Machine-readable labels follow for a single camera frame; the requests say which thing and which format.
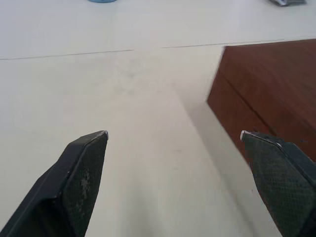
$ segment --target blue object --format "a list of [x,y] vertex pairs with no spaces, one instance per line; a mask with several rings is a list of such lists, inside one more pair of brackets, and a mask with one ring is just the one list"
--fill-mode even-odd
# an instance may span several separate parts
[[89,0],[89,1],[105,3],[105,2],[113,2],[113,1],[116,1],[116,0]]

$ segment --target metallic object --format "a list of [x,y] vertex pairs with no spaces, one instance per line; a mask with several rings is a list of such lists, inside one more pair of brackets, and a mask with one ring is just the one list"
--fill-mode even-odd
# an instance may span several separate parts
[[279,6],[290,6],[290,5],[300,5],[306,4],[305,0],[270,0]]
[[116,0],[89,0],[92,2],[98,2],[98,3],[108,3],[108,2],[114,2]]

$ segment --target textured rubber pad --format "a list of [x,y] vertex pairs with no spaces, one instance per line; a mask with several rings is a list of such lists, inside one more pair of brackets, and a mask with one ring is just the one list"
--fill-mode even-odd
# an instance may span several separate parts
[[316,237],[316,166],[294,144],[244,133],[261,198],[284,237]]
[[99,192],[106,131],[71,142],[33,185],[0,237],[83,237]]

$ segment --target white floor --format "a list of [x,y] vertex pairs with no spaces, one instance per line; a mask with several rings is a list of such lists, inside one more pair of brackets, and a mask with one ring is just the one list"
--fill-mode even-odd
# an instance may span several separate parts
[[0,228],[70,141],[106,129],[86,236],[279,237],[205,99],[223,46],[313,38],[315,12],[312,0],[1,1]]

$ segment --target brown wooden box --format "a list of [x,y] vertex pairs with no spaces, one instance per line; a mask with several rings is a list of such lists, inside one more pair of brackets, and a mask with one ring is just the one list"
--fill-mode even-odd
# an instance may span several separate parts
[[227,46],[207,102],[244,157],[249,130],[316,161],[316,39]]

